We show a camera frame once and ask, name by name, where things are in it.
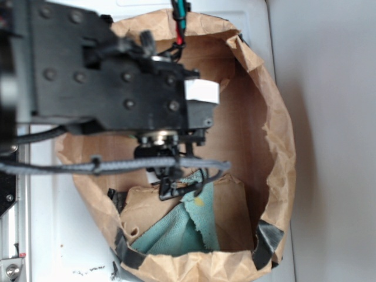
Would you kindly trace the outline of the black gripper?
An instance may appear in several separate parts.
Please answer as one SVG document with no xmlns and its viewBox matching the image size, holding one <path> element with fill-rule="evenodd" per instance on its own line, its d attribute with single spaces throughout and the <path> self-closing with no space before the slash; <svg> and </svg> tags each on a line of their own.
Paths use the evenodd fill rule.
<svg viewBox="0 0 376 282">
<path fill-rule="evenodd" d="M 217 161 L 201 160 L 193 144 L 205 141 L 219 102 L 218 85 L 206 82 L 208 100 L 188 98 L 188 87 L 200 80 L 196 70 L 176 63 L 170 53 L 158 54 L 149 31 L 140 43 L 112 31 L 87 32 L 82 56 L 88 79 L 82 91 L 82 132 L 133 135 L 138 141 L 133 160 L 101 161 L 82 166 L 84 174 L 154 171 L 173 182 L 185 167 L 219 169 Z"/>
</svg>

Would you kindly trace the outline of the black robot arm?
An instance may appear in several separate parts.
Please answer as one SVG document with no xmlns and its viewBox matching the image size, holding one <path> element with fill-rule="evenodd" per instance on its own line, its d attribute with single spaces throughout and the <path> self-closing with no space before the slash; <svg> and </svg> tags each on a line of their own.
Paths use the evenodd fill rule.
<svg viewBox="0 0 376 282">
<path fill-rule="evenodd" d="M 191 98 L 197 70 L 179 63 L 190 5 L 172 2 L 173 42 L 158 51 L 153 34 L 119 36 L 110 17 L 49 1 L 1 2 L 1 171 L 7 174 L 105 174 L 140 169 L 177 180 L 197 168 L 213 181 L 228 164 L 204 160 L 193 144 L 205 141 L 216 100 Z M 12 146 L 65 133 L 116 133 L 139 145 L 127 160 L 94 156 L 70 165 L 11 160 Z"/>
</svg>

